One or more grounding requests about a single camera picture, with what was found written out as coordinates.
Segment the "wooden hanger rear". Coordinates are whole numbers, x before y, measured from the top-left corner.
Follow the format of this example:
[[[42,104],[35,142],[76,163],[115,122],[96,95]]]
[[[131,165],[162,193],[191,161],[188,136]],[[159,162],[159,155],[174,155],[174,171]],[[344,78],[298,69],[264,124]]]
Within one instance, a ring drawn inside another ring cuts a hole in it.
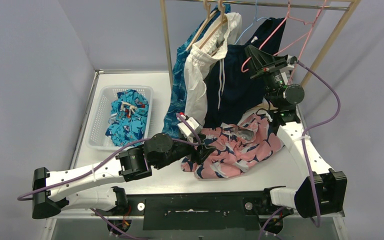
[[[211,4],[208,2],[208,0],[203,0],[203,7],[206,10],[206,18],[203,20],[195,35],[193,36],[192,40],[190,41],[189,45],[186,47],[187,51],[190,51],[192,49],[193,44],[199,39],[205,27],[217,14],[217,10],[212,10]]]

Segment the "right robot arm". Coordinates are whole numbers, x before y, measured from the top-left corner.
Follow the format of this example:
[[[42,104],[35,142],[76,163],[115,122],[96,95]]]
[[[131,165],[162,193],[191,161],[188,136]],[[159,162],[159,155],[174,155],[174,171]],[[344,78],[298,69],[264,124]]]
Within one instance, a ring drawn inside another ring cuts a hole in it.
[[[303,218],[314,220],[322,215],[341,212],[347,177],[342,171],[334,170],[311,142],[308,134],[311,127],[304,127],[297,109],[297,105],[304,100],[304,88],[300,84],[288,84],[286,73],[298,65],[329,90],[332,87],[295,56],[275,56],[253,45],[245,48],[245,54],[249,59],[250,78],[264,84],[264,99],[274,107],[268,110],[269,126],[287,147],[295,164],[306,174],[299,187],[269,188],[268,195],[261,199],[262,209],[272,214],[282,206],[296,210]]]

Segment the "pink hanger of floral shorts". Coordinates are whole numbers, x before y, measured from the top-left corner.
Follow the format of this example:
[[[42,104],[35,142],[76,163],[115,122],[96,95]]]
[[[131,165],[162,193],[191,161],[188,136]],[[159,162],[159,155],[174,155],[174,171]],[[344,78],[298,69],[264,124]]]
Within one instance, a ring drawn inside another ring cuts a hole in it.
[[[290,43],[289,45],[287,45],[285,48],[279,50],[278,52],[276,52],[274,55],[277,56],[278,54],[280,54],[281,52],[283,52],[284,50],[288,49],[289,47],[291,47],[292,45],[294,45],[295,43],[297,43],[299,40],[301,40],[302,38],[306,37],[306,40],[301,48],[301,52],[298,56],[298,59],[301,58],[302,54],[303,54],[303,51],[307,45],[307,42],[312,34],[312,31],[315,27],[315,24],[321,14],[321,12],[324,10],[324,6],[322,6],[321,10],[318,10],[314,20],[312,22],[306,22],[302,19],[299,19],[299,18],[295,18],[295,17],[292,17],[290,16],[290,11],[291,11],[291,2],[288,1],[287,2],[287,13],[286,13],[286,16],[284,17],[283,21],[270,33],[270,35],[264,40],[264,42],[259,46],[259,50],[261,50],[264,45],[273,37],[273,35],[286,23],[287,19],[291,19],[291,20],[294,20],[294,21],[298,21],[298,22],[302,22],[305,26],[306,25],[311,25],[311,28],[308,32],[306,32],[304,35],[302,35],[301,37],[297,38],[295,41],[293,41],[292,43]]]

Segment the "dark teal patterned shorts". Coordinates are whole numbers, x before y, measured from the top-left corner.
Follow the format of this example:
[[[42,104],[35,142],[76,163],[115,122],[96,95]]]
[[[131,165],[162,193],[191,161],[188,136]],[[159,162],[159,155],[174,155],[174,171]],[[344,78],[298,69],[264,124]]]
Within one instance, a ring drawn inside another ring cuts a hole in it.
[[[169,135],[171,138],[179,138],[179,128],[176,114],[183,112],[186,106],[187,90],[185,85],[184,67],[186,59],[190,54],[187,47],[192,42],[194,36],[198,32],[196,28],[188,37],[185,43],[177,48],[175,64],[172,69],[173,84],[171,88],[170,104],[166,115],[163,119],[162,133]]]

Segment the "wooden hanger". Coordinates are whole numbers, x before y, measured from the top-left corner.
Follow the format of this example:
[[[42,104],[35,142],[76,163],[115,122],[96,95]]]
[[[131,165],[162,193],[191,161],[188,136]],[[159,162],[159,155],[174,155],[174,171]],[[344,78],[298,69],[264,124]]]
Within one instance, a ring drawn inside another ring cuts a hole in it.
[[[206,32],[206,36],[204,36],[200,42],[199,49],[202,49],[206,43],[209,41],[209,39],[216,33],[216,31],[221,28],[226,22],[227,17],[225,15],[226,6],[223,4],[222,0],[217,1],[217,9],[219,10],[220,14],[218,19],[214,21],[214,24],[211,25],[212,30],[208,30]]]
[[[192,49],[193,44],[199,39],[205,27],[217,14],[217,10],[212,10],[211,4],[208,2],[208,0],[203,0],[203,7],[206,10],[206,18],[203,20],[195,35],[193,36],[192,40],[190,41],[189,45],[186,47],[187,51],[190,51]]]

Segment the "pink navy floral shorts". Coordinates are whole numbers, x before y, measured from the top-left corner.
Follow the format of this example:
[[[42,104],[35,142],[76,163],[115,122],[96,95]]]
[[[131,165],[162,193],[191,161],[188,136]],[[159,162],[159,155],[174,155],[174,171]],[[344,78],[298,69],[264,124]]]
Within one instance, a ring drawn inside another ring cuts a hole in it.
[[[215,150],[198,164],[185,157],[181,170],[198,179],[228,179],[245,174],[282,149],[283,142],[269,125],[266,113],[253,113],[242,122],[204,128],[204,143]]]

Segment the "white drawstring shorts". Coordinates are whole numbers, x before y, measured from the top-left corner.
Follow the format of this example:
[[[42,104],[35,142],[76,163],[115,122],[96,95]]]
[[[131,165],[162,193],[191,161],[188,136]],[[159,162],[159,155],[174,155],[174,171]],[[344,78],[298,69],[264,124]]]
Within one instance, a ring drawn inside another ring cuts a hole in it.
[[[184,113],[201,125],[205,124],[208,110],[207,85],[204,79],[215,63],[224,59],[228,45],[235,43],[242,32],[242,16],[237,12],[225,13],[227,22],[220,27],[202,49],[199,49],[206,32],[212,31],[211,23],[203,37],[192,45],[184,66],[184,82],[187,98]]]

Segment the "wooden hanger front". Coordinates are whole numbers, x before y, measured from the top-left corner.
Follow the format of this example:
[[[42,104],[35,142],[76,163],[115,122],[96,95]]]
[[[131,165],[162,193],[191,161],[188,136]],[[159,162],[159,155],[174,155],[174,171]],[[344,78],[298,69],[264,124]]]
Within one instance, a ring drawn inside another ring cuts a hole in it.
[[[217,1],[217,9],[219,10],[220,14],[218,19],[214,21],[214,24],[211,25],[212,30],[208,30],[206,32],[206,36],[204,36],[200,42],[199,49],[202,49],[206,43],[209,41],[209,39],[216,33],[216,31],[221,28],[226,22],[227,17],[225,15],[226,6],[223,4],[222,0]]]

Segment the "navy blue shorts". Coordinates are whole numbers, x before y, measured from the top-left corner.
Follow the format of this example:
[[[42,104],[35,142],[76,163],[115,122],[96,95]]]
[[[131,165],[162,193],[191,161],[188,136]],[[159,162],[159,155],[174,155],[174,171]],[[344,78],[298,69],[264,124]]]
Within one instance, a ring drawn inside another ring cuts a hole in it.
[[[258,48],[283,18],[269,18],[254,32],[243,45],[229,44],[224,59],[215,63],[205,78],[207,113],[205,128],[216,128],[222,124],[238,124],[243,114],[261,104],[265,95],[262,81],[250,78],[241,67],[246,61],[245,48],[248,45]],[[279,51],[286,23],[263,46],[262,51],[275,54]]]

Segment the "light blue shark shorts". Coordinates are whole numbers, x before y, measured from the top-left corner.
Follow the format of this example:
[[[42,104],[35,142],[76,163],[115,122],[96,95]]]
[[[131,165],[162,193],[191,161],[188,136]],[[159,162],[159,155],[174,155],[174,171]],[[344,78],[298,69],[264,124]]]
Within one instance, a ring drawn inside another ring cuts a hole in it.
[[[141,140],[147,129],[150,104],[147,98],[134,89],[117,92],[111,105],[109,127],[105,135],[116,147]]]

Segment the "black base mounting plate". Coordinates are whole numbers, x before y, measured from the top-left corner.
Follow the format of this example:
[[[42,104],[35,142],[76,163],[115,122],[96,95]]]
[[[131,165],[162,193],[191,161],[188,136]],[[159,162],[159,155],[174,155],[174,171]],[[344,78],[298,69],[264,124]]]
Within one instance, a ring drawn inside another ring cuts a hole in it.
[[[257,216],[269,216],[277,207],[264,191],[182,194],[129,194],[115,209],[98,212],[106,217],[141,217],[144,231],[258,230]]]

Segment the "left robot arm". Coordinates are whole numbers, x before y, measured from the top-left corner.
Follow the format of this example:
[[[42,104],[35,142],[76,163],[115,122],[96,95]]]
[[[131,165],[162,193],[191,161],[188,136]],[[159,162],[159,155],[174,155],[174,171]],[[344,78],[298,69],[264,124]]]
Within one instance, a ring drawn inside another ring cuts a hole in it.
[[[64,171],[37,168],[32,183],[32,218],[47,219],[72,209],[123,214],[128,198],[118,183],[148,178],[153,169],[184,157],[201,164],[215,150],[204,142],[192,143],[158,133],[139,141],[138,146],[114,152],[100,163]]]

